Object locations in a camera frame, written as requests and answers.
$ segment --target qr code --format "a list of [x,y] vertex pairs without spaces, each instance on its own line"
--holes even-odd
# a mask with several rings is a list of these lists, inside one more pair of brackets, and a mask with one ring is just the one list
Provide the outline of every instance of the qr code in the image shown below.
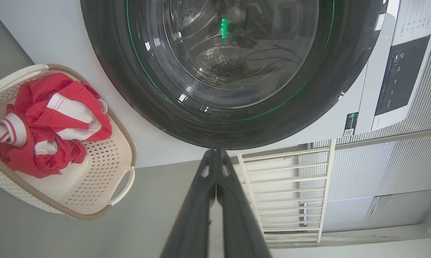
[[352,129],[346,129],[346,130],[344,130],[343,137],[350,137],[353,134],[354,134],[354,128],[352,128]]

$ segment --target floor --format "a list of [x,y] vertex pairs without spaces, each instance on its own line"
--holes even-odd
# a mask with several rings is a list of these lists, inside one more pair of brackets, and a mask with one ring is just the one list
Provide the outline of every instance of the floor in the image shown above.
[[128,195],[90,221],[42,211],[0,188],[0,258],[159,257],[198,165],[137,170]]

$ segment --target basket handle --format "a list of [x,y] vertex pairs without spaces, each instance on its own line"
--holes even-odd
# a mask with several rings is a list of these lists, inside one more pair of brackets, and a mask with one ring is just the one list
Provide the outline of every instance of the basket handle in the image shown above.
[[47,72],[49,67],[47,65],[31,65],[21,70],[17,70],[11,75],[7,75],[5,78],[0,80],[0,92],[7,90],[10,87],[23,83],[32,77],[42,75]]
[[124,178],[124,176],[128,173],[131,172],[130,174],[130,179],[128,181],[128,183],[125,186],[125,189],[123,189],[123,191],[121,191],[121,193],[115,197],[115,199],[110,200],[107,202],[107,204],[110,205],[115,205],[117,204],[119,201],[121,201],[123,199],[123,197],[126,196],[126,194],[129,192],[129,190],[131,189],[132,183],[134,183],[134,178],[135,178],[135,171],[134,171],[134,167],[129,167],[127,170],[125,170],[125,172],[123,173],[123,175],[121,176],[121,179],[118,180],[117,186],[115,186],[115,189],[112,191],[112,194],[110,194],[110,198],[112,198],[112,195],[115,193],[115,190],[117,190],[118,185],[120,184],[120,182],[122,181],[122,179]]

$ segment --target sticker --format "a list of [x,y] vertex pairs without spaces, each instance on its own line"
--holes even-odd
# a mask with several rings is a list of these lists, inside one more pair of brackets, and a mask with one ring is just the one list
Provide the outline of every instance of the sticker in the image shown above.
[[351,135],[354,135],[354,131],[357,125],[357,117],[358,112],[348,114],[348,116],[346,117],[346,125],[344,127],[343,137],[350,137]]

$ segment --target control panel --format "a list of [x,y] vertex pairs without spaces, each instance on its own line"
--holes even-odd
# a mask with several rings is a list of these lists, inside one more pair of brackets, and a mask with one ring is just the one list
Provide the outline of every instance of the control panel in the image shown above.
[[431,34],[431,0],[402,0],[392,45]]
[[375,115],[408,104],[429,39],[426,36],[391,47]]

